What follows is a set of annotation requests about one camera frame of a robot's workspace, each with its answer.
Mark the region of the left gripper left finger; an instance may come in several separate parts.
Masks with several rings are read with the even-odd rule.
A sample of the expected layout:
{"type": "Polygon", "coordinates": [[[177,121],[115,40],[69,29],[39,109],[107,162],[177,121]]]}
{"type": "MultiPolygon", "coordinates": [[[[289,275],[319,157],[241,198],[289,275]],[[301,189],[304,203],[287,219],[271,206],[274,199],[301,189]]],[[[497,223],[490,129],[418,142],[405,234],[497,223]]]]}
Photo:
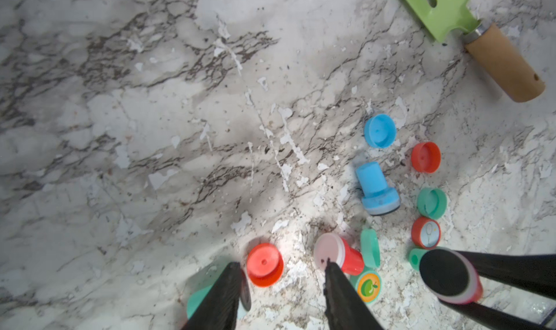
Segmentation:
{"type": "Polygon", "coordinates": [[[182,330],[234,330],[242,288],[242,269],[238,262],[228,263],[208,295],[182,330]]]}

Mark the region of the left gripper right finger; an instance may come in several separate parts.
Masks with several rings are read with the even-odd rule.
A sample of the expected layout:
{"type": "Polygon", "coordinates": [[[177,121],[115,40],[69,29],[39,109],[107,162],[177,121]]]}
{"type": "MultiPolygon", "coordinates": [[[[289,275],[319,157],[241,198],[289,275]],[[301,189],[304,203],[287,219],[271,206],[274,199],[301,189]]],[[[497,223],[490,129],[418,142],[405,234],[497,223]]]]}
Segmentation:
{"type": "Polygon", "coordinates": [[[384,329],[341,268],[330,260],[325,269],[324,296],[327,306],[325,315],[330,329],[384,329]]]}

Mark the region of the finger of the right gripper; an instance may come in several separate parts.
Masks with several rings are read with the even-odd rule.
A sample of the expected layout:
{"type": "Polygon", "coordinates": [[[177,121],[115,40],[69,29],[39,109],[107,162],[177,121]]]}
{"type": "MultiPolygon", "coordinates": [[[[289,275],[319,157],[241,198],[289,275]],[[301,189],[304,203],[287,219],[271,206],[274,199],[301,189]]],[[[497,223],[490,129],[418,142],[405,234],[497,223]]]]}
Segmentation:
{"type": "Polygon", "coordinates": [[[555,299],[555,254],[503,256],[459,251],[479,276],[555,299]]]}
{"type": "Polygon", "coordinates": [[[535,324],[531,321],[527,321],[474,302],[466,305],[456,305],[440,300],[440,303],[489,329],[548,330],[548,328],[543,327],[543,325],[535,324]]]}

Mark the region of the red stamp white base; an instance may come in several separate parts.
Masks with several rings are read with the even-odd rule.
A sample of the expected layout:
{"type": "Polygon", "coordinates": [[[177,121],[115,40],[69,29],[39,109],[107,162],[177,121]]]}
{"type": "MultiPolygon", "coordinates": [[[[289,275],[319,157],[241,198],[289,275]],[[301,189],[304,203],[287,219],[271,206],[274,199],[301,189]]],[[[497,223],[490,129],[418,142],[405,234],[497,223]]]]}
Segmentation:
{"type": "Polygon", "coordinates": [[[326,269],[328,262],[337,263],[345,274],[351,276],[361,274],[365,268],[362,254],[335,233],[319,236],[314,246],[314,262],[321,270],[326,269]]]}

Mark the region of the red stamp cap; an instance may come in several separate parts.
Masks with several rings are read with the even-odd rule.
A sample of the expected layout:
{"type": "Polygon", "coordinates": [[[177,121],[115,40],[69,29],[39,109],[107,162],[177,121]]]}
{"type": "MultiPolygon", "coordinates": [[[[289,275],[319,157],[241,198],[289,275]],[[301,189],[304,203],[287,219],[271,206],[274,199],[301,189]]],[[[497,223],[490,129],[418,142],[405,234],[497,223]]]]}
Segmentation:
{"type": "Polygon", "coordinates": [[[250,251],[247,259],[248,277],[257,287],[276,284],[284,271],[282,255],[271,243],[262,243],[250,251]]]}

